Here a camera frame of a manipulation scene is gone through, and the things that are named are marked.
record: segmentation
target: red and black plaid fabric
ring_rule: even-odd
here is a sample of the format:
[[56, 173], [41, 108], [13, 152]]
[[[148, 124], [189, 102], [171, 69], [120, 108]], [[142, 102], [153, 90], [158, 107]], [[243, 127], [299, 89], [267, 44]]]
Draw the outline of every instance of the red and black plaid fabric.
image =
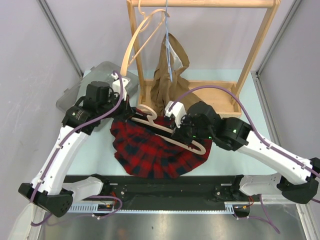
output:
[[[171, 121], [159, 116], [154, 122], [168, 128]], [[114, 156], [125, 171], [148, 179], [174, 179], [190, 172], [208, 159], [212, 145], [211, 140], [199, 140], [206, 153], [198, 155], [165, 141], [131, 120], [114, 119], [110, 132], [115, 137]]]

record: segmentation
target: white wall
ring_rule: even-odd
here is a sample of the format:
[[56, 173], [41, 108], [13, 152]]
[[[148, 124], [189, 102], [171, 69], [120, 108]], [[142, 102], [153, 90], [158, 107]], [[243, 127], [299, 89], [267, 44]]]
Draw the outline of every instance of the white wall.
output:
[[[257, 70], [294, 0], [282, 0], [253, 70]], [[87, 70], [103, 61], [121, 65], [131, 39], [126, 0], [47, 0], [78, 60]], [[153, 8], [142, 8], [150, 13]], [[190, 69], [242, 69], [265, 9], [169, 8], [169, 31], [181, 42]], [[136, 12], [138, 22], [142, 17]], [[140, 42], [155, 29], [156, 16]], [[164, 27], [141, 53], [144, 70], [154, 70]]]
[[[302, 1], [261, 73], [281, 145], [305, 158], [320, 158], [319, 9], [319, 0]], [[320, 227], [320, 204], [312, 209]]]
[[78, 80], [37, 1], [0, 7], [0, 239], [28, 201], [18, 194], [46, 160], [63, 114], [55, 107]]

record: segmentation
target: white hanger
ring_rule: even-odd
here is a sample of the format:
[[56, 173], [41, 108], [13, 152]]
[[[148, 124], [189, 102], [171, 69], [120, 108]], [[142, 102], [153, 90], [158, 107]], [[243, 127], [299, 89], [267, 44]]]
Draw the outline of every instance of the white hanger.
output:
[[[166, 132], [171, 133], [171, 134], [173, 133], [172, 129], [167, 128], [165, 126], [161, 126], [161, 125], [156, 124], [154, 122], [154, 120], [157, 119], [158, 115], [151, 107], [148, 107], [146, 105], [140, 104], [140, 105], [137, 106], [137, 109], [142, 110], [144, 113], [147, 114], [146, 118], [148, 119], [148, 121], [140, 119], [140, 118], [136, 118], [136, 117], [131, 118], [132, 121], [135, 121], [137, 123], [142, 123], [142, 124], [145, 124], [145, 125], [148, 125], [148, 126], [151, 126], [151, 127], [166, 131]], [[185, 145], [185, 144], [183, 144], [181, 142], [175, 141], [175, 140], [173, 140], [171, 138], [168, 138], [168, 137], [165, 137], [165, 136], [161, 136], [161, 135], [158, 135], [158, 136], [163, 138], [164, 140], [166, 140], [169, 143], [177, 145], [177, 146], [179, 146], [181, 148], [184, 148], [184, 149], [186, 149], [186, 150], [188, 150], [190, 152], [193, 152], [195, 154], [204, 155], [206, 153], [205, 147], [202, 146], [197, 141], [194, 141], [194, 140], [192, 141], [192, 144], [198, 148], [198, 149], [195, 149], [195, 148], [187, 146], [187, 145]]]

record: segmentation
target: hanging garment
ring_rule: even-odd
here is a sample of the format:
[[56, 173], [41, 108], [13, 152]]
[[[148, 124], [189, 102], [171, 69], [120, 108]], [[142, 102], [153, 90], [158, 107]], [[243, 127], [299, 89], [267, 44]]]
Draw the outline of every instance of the hanging garment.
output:
[[[172, 82], [168, 72], [166, 36], [164, 36], [160, 49], [159, 63], [154, 72], [150, 91], [152, 108], [158, 116], [164, 115], [165, 107], [169, 101], [176, 100], [189, 90], [189, 82], [181, 77], [181, 74], [189, 67], [189, 58], [178, 40], [170, 33], [169, 45]], [[201, 99], [194, 93], [188, 94], [181, 100], [186, 111], [191, 105], [200, 101]]]
[[[171, 123], [163, 116], [154, 122], [167, 128]], [[148, 179], [175, 179], [190, 172], [208, 159], [212, 145], [211, 140], [198, 140], [206, 150], [204, 155], [199, 155], [165, 141], [131, 120], [114, 119], [110, 132], [115, 137], [114, 156], [125, 171]]]

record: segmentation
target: brown jacket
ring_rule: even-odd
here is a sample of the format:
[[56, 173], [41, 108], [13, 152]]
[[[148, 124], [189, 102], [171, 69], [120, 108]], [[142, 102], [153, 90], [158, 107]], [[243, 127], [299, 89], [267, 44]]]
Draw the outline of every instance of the brown jacket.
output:
[[[189, 67], [189, 58], [178, 42], [178, 40], [169, 33], [169, 42], [173, 50], [180, 58], [182, 67], [176, 70], [172, 70], [172, 82], [170, 81], [170, 75], [168, 72], [167, 53], [166, 53], [166, 36], [164, 36], [161, 43], [159, 63], [155, 69], [153, 76], [153, 83], [150, 91], [152, 108], [158, 114], [158, 116], [164, 115], [164, 109], [169, 101], [176, 100], [179, 96], [189, 90], [189, 82], [180, 75]], [[170, 64], [174, 63], [172, 54], [170, 53]], [[185, 110], [197, 102], [201, 101], [194, 93], [188, 94], [181, 102], [183, 103]]]

